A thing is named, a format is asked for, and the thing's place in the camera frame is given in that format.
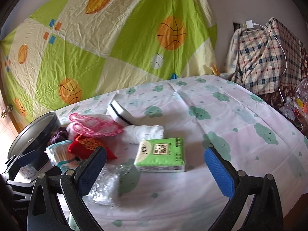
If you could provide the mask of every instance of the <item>white cloth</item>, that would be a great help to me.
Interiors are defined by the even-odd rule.
[[[74,141],[76,136],[79,135],[73,130],[73,123],[68,124],[68,126],[66,127],[66,131],[68,132],[68,139],[70,141]]]
[[[142,140],[163,139],[165,128],[163,126],[133,126],[123,128],[122,140],[126,143],[139,144]]]

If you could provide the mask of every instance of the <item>brass door lock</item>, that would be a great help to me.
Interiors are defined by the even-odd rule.
[[[8,105],[6,109],[4,109],[1,113],[1,118],[6,117],[13,110],[12,105]]]

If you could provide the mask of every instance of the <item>checkered fabric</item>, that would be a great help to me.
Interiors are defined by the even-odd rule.
[[[301,44],[301,81],[305,78],[308,78],[308,56],[304,44]],[[295,86],[280,86],[280,90],[284,97],[295,97]],[[283,101],[281,100],[281,95],[278,90],[273,93],[260,95],[260,97],[278,112],[279,108],[283,106]]]
[[[301,81],[302,43],[281,22],[271,18],[267,30],[240,28],[235,31],[226,59],[225,73],[229,80],[256,95],[275,92],[279,86],[296,87]]]

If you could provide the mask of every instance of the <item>green tissue package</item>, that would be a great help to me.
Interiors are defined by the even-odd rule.
[[[184,172],[183,139],[141,141],[134,165],[140,172]]]

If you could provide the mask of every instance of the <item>metal bolt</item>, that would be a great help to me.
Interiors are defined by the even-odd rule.
[[[66,175],[68,175],[68,176],[72,176],[73,174],[74,174],[73,169],[69,169],[68,171],[66,171]]]
[[[41,174],[38,175],[38,178],[39,178],[39,179],[43,179],[44,176],[45,176],[45,174],[44,174],[44,173],[41,173]]]
[[[274,179],[274,177],[273,177],[271,174],[267,174],[266,177],[267,177],[269,180]]]
[[[246,173],[243,170],[239,170],[238,175],[241,176],[241,177],[244,177],[246,175]]]

